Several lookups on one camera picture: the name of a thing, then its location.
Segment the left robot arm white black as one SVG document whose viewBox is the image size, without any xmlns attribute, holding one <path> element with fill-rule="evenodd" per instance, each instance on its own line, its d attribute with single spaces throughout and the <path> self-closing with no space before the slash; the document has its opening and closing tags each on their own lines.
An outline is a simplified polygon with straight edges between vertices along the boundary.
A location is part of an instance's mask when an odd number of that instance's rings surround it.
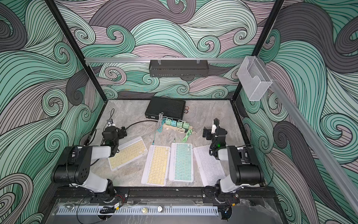
<svg viewBox="0 0 358 224">
<path fill-rule="evenodd" d="M 116 191 L 109 179 L 99 177 L 91 170 L 96 160 L 111 158 L 119 152 L 118 142 L 127 136 L 125 127 L 108 126 L 102 132 L 100 146 L 69 146 L 59 157 L 52 173 L 51 181 L 61 185 L 79 186 L 94 193 L 106 193 L 114 197 Z"/>
</svg>

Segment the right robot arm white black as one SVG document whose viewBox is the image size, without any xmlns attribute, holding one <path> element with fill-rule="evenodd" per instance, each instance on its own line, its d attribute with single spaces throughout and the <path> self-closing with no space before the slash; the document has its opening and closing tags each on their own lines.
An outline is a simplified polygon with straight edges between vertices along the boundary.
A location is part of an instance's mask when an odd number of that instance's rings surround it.
<svg viewBox="0 0 358 224">
<path fill-rule="evenodd" d="M 259 188 L 264 182 L 264 172 L 253 148 L 249 145 L 227 146 L 227 131 L 220 127 L 203 128 L 203 137 L 211 141 L 209 155 L 218 161 L 227 161 L 229 175 L 217 181 L 216 191 L 234 193 L 245 187 Z"/>
</svg>

